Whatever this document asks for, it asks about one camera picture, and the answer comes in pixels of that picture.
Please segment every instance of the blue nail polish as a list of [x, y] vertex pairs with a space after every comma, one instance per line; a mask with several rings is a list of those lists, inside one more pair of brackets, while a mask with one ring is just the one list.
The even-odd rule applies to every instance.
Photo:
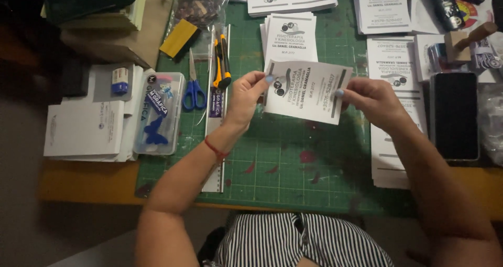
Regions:
[[337, 97], [342, 97], [343, 95], [344, 95], [344, 90], [342, 90], [340, 88], [338, 90], [336, 90], [336, 96]]
[[266, 77], [266, 82], [267, 82], [268, 84], [272, 83], [272, 82], [273, 82], [273, 80], [274, 80], [273, 75], [268, 75], [268, 76]]

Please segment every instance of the person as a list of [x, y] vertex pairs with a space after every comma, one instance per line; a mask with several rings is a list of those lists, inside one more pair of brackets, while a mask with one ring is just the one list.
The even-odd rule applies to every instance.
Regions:
[[[209, 172], [248, 129], [273, 77], [254, 71], [233, 83], [222, 126], [164, 173], [141, 213], [136, 264], [198, 266], [182, 213]], [[432, 266], [503, 266], [495, 231], [481, 208], [412, 121], [391, 85], [353, 78], [336, 91], [393, 139], [431, 243]], [[349, 222], [305, 213], [238, 215], [210, 266], [393, 266], [386, 252]]]

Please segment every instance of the green cutting mat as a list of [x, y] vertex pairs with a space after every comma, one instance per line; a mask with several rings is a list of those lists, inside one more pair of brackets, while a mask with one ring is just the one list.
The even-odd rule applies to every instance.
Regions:
[[[356, 29], [352, 0], [314, 13], [319, 62], [352, 66], [353, 76], [367, 75], [366, 41]], [[246, 3], [226, 9], [231, 25], [230, 67], [234, 79], [264, 69], [259, 24]], [[199, 84], [207, 87], [207, 62], [196, 62]], [[157, 71], [182, 72], [188, 77], [188, 58], [175, 65], [160, 54]], [[204, 139], [204, 111], [183, 113], [178, 148], [167, 157], [142, 156], [136, 195], [146, 197], [162, 173]], [[302, 163], [300, 154], [315, 160]], [[226, 161], [224, 193], [201, 193], [197, 202], [362, 214], [414, 215], [410, 192], [376, 188], [371, 180], [370, 129], [352, 106], [338, 126], [264, 114], [257, 109], [249, 130]]]

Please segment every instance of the striped clothing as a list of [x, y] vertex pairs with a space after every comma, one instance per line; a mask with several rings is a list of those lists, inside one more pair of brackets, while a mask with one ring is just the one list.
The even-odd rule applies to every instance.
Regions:
[[393, 266], [386, 252], [359, 227], [315, 214], [238, 215], [220, 243], [222, 266]]

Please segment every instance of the scissors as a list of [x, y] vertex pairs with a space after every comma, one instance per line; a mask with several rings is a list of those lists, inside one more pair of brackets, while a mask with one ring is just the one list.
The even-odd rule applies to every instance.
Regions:
[[[190, 80], [187, 82], [187, 89], [184, 94], [184, 108], [187, 111], [192, 111], [194, 108], [202, 110], [206, 108], [206, 94], [199, 87], [196, 78], [196, 67], [194, 65], [194, 56], [192, 55], [192, 48], [190, 49], [190, 61], [189, 61], [189, 74]], [[203, 102], [198, 103], [198, 96], [203, 98]]]

